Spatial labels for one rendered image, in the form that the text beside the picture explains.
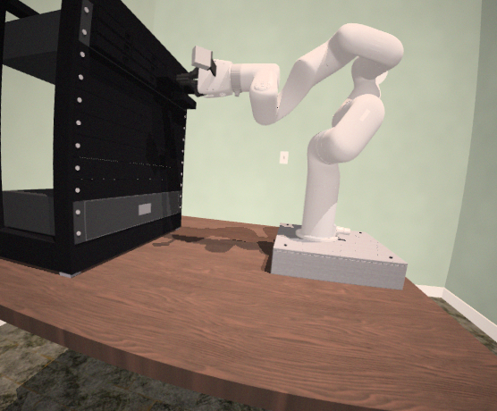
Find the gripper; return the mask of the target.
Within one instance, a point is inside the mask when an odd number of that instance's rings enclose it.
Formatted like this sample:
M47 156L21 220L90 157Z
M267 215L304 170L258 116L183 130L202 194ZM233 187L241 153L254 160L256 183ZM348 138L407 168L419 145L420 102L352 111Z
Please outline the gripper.
M183 86L191 85L194 88L196 97L212 98L232 95L231 67L233 63L223 60L214 60L214 62L216 65L216 77L210 70L205 71L196 67L189 73L176 75L176 80Z

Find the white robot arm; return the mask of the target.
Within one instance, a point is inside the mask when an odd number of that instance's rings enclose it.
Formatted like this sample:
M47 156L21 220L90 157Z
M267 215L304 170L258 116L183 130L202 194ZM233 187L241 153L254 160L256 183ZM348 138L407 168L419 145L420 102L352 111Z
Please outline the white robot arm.
M334 242L339 234L350 235L350 229L334 224L340 186L338 164L356 158L382 125L384 107L376 77L395 67L402 56L403 46L393 35L349 23L294 63L279 94L277 64L232 65L235 96L249 92L255 121L270 125L289 114L317 83L357 57L351 67L354 88L335 112L332 128L317 133L307 146L307 186L298 237Z

